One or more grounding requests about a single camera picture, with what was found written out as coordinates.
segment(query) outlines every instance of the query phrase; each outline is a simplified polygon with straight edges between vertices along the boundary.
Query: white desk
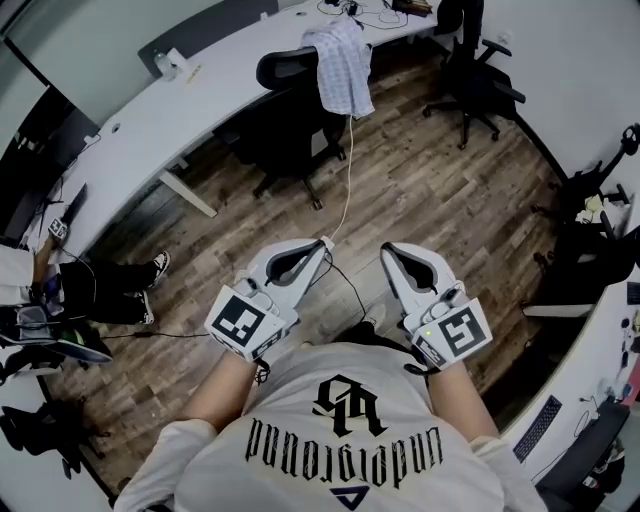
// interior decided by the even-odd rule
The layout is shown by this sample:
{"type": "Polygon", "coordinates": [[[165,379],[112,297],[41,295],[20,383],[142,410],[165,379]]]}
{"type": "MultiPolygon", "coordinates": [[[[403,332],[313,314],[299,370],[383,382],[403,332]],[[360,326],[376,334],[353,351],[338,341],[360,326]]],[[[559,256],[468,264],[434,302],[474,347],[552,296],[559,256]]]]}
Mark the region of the white desk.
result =
{"type": "MultiPolygon", "coordinates": [[[[382,0],[366,3],[370,11],[383,8],[382,0]]],[[[406,26],[397,29],[365,27],[366,41],[376,46],[434,27],[438,3],[435,2],[434,14],[426,18],[409,16],[406,26]]],[[[317,0],[310,0],[218,41],[189,59],[194,69],[202,66],[191,83],[187,84],[185,75],[172,82],[154,82],[111,117],[100,130],[102,139],[81,154],[65,176],[64,201],[70,202],[85,183],[88,188],[87,201],[73,221],[66,250],[76,255],[86,251],[117,213],[155,179],[162,179],[197,203],[195,194],[167,173],[166,166],[194,142],[268,92],[256,81],[259,60],[271,52],[299,48],[305,30],[333,19],[321,13],[317,5],[317,0]]],[[[378,16],[372,14],[360,19],[393,26],[380,24],[378,16]]],[[[52,197],[57,198],[56,191],[52,197]]],[[[63,208],[64,205],[49,207],[44,225],[60,216],[63,208]]],[[[34,230],[29,246],[36,248],[42,242],[34,230]]]]}
{"type": "MultiPolygon", "coordinates": [[[[626,232],[640,225],[637,196],[634,197],[626,232]]],[[[635,267],[628,280],[639,281],[640,269],[635,267]]],[[[629,363],[620,372],[623,341],[620,323],[624,318],[633,320],[637,309],[640,308],[627,305],[626,281],[608,286],[552,377],[503,432],[503,437],[515,447],[549,395],[562,403],[558,415],[524,464],[527,475],[535,477],[535,482],[541,480],[560,460],[559,455],[573,444],[576,427],[580,424],[579,432],[585,426],[585,420],[581,422],[584,412],[589,411],[589,419],[597,417],[593,401],[580,402],[580,398],[591,400],[593,395],[599,405],[606,399],[605,390],[608,386],[613,386],[617,396],[620,395],[638,359],[637,354],[629,353],[629,363]]]]}

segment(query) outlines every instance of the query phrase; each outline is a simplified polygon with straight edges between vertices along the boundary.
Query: sneaker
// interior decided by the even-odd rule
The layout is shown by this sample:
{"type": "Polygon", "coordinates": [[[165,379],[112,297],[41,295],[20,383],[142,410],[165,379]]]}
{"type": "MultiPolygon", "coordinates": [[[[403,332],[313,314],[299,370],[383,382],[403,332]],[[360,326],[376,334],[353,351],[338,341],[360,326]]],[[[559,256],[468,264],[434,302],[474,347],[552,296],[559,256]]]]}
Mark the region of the sneaker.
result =
{"type": "Polygon", "coordinates": [[[373,328],[378,331],[384,322],[385,317],[387,316],[387,307],[382,303],[378,302],[371,306],[369,311],[367,311],[367,316],[365,316],[364,321],[373,324],[373,328]]]}
{"type": "Polygon", "coordinates": [[[136,293],[134,297],[139,298],[144,304],[144,319],[140,323],[144,325],[151,325],[155,321],[155,318],[153,316],[153,311],[151,311],[151,306],[149,305],[149,297],[147,296],[147,292],[136,293]]]}
{"type": "Polygon", "coordinates": [[[171,263],[171,256],[169,256],[169,253],[167,251],[162,251],[155,258],[153,258],[152,263],[156,266],[157,270],[156,270],[156,277],[153,279],[153,282],[149,285],[149,288],[153,288],[156,284],[158,284],[158,281],[160,281],[160,278],[167,271],[167,268],[169,268],[169,263],[171,263]]]}

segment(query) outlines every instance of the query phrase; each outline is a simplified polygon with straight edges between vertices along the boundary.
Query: towel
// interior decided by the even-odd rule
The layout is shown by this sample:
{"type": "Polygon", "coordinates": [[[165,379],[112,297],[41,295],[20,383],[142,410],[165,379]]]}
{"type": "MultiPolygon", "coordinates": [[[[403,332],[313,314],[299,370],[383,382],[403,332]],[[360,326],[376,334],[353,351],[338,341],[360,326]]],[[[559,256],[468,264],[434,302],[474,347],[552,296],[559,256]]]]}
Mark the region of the towel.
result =
{"type": "Polygon", "coordinates": [[[318,90],[325,110],[356,119],[374,111],[367,84],[371,49],[352,18],[340,16],[324,27],[307,30],[302,46],[318,51],[318,90]]]}

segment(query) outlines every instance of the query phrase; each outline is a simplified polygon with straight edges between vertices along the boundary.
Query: white t-shirt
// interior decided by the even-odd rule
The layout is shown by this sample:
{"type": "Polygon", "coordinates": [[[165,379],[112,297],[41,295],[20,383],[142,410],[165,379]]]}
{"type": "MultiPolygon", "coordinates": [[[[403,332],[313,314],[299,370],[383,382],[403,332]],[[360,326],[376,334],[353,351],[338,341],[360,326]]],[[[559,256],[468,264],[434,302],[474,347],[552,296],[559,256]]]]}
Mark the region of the white t-shirt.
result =
{"type": "Polygon", "coordinates": [[[431,413],[408,362],[349,343],[280,359],[222,433],[200,420],[165,427],[114,510],[546,510],[504,441],[470,446],[431,413]]]}
{"type": "Polygon", "coordinates": [[[31,302],[33,254],[0,245],[0,306],[19,306],[31,302]]]}

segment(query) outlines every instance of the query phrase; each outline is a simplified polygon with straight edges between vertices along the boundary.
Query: floor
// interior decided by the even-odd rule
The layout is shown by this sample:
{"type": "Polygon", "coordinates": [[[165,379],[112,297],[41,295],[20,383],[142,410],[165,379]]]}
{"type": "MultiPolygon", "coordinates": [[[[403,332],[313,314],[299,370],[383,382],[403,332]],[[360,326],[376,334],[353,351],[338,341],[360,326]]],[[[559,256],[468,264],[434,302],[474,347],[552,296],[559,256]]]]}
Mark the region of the floor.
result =
{"type": "MultiPolygon", "coordinates": [[[[353,124],[352,195],[337,236],[335,263],[360,292],[366,306],[384,302],[383,332],[401,340],[394,327],[400,309],[378,260],[386,241],[406,241],[439,252],[478,296],[494,341],[467,360],[473,380],[486,390],[510,366],[538,326],[526,320],[520,301],[536,289],[536,251],[552,248],[549,221],[530,205],[549,204],[551,169],[521,131],[497,119],[493,142],[472,123],[466,150],[456,145],[461,116],[422,107],[439,100],[440,57],[421,44],[379,51],[371,90],[376,112],[353,124]]],[[[349,134],[343,144],[348,149],[349,134]]],[[[152,291],[156,331],[202,333],[203,321],[220,286],[231,283],[264,245],[296,237],[329,235],[347,197],[346,162],[333,160],[313,177],[324,202],[315,211],[299,183],[274,187],[260,200],[251,191],[262,173],[240,164],[218,142],[189,157],[184,180],[219,214],[209,219],[154,186],[92,250],[92,257],[144,262],[160,250],[172,255],[168,277],[152,291]]],[[[329,341],[360,317],[356,297],[329,272],[303,299],[302,324],[294,338],[329,341]]],[[[117,327],[109,335],[132,332],[117,327]]],[[[107,340],[114,362],[85,371],[73,362],[47,382],[54,397],[87,397],[86,416],[109,438],[96,441],[105,453],[92,465],[117,491],[150,452],[159,429],[213,367],[221,348],[208,338],[107,340]]]]}

